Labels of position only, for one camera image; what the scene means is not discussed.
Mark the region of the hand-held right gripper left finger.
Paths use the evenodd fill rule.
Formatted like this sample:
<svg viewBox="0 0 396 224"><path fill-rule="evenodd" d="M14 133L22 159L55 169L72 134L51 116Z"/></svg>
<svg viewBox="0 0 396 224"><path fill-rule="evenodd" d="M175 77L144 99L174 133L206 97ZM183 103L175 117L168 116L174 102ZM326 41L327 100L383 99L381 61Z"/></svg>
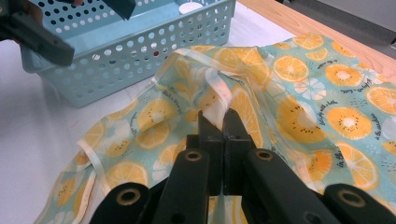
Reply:
<svg viewBox="0 0 396 224"><path fill-rule="evenodd" d="M210 196L217 196L222 187L223 135L202 111L198 113L198 133L187 135L186 149L196 148L209 155L208 190Z"/></svg>

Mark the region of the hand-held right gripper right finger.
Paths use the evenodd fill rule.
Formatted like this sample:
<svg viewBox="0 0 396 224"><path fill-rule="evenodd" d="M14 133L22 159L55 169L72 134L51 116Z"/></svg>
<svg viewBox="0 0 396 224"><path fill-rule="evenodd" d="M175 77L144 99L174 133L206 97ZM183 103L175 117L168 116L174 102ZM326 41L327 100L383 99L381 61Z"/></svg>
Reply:
<svg viewBox="0 0 396 224"><path fill-rule="evenodd" d="M223 192L225 195L241 195L245 182L243 160L254 143L239 114L229 109L223 121L224 173Z"/></svg>

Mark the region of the light blue plastic basket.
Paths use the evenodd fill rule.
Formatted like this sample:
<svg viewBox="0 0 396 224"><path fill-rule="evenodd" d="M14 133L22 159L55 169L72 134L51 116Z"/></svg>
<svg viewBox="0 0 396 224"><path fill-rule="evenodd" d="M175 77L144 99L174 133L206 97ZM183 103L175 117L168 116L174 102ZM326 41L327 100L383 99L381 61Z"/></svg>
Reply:
<svg viewBox="0 0 396 224"><path fill-rule="evenodd" d="M75 56L71 65L60 66L23 48L22 67L83 107L153 76L176 49L227 43L236 0L135 0L129 20L102 0L77 7L31 2L42 9L43 26L74 48ZM178 8L186 2L203 6L181 15Z"/></svg>

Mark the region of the small jar with white lid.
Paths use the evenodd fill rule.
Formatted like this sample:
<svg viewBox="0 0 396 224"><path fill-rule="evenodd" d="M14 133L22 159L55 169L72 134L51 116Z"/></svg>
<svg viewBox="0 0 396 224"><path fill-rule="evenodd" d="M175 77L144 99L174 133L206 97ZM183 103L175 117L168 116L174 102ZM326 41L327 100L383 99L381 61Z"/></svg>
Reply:
<svg viewBox="0 0 396 224"><path fill-rule="evenodd" d="M201 8L203 5L197 2L186 2L179 6L178 11L181 15L193 12L196 9Z"/></svg>

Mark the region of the orange slice print bag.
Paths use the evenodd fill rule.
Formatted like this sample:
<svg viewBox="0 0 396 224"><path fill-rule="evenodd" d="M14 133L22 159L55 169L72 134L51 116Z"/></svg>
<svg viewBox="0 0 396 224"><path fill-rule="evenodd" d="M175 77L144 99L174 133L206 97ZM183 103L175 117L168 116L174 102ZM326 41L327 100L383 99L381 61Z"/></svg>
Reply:
<svg viewBox="0 0 396 224"><path fill-rule="evenodd" d="M220 126L228 109L312 190L350 184L396 215L396 75L306 34L266 47L174 51L128 106L79 140L35 224L85 222L94 186L156 185L199 118Z"/></svg>

